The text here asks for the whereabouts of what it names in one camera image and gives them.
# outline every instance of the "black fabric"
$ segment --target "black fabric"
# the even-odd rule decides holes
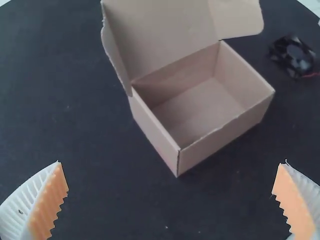
[[[227,42],[275,88],[264,121],[179,179],[132,118],[100,40],[98,0],[0,7],[0,201],[59,160],[70,192],[53,240],[283,240],[280,162],[320,183],[320,78],[291,81],[268,45],[296,33],[320,54],[319,19],[261,0],[265,29]]]

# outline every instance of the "cable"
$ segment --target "cable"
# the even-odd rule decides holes
[[[312,77],[315,77],[315,76],[320,76],[320,72],[314,72],[314,73],[311,73],[311,74],[308,74],[308,75],[303,75],[302,77],[303,78],[312,78]]]

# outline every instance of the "black fan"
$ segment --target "black fan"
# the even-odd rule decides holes
[[[275,41],[268,56],[294,79],[311,73],[316,64],[316,54],[292,34]]]

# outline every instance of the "box lid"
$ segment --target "box lid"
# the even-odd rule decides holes
[[[264,28],[259,0],[102,0],[102,44],[126,93],[131,81],[221,39]]]

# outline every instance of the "open cardboard box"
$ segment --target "open cardboard box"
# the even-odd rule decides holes
[[[175,176],[262,120],[274,89],[220,40],[262,31],[259,0],[101,4],[102,43],[133,117]]]

